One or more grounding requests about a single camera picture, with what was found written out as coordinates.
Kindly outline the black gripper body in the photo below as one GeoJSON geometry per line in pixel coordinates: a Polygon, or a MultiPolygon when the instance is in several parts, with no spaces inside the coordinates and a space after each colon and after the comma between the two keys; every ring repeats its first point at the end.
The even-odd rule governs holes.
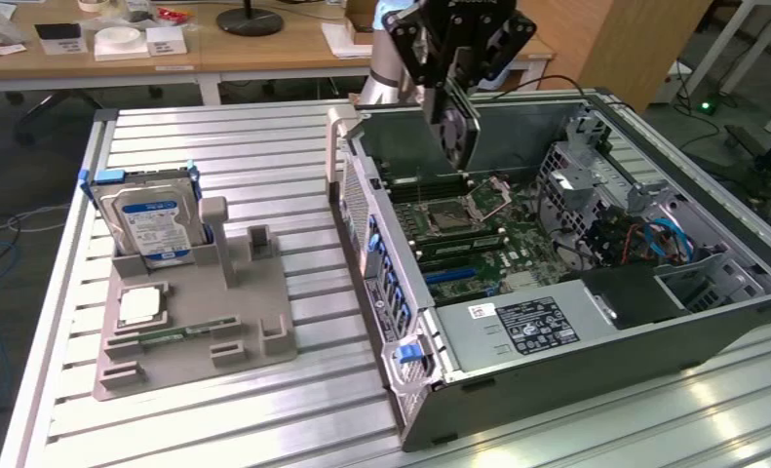
{"type": "Polygon", "coordinates": [[[424,2],[424,23],[429,45],[473,47],[476,20],[480,12],[520,12],[516,1],[441,1],[424,2]]]}

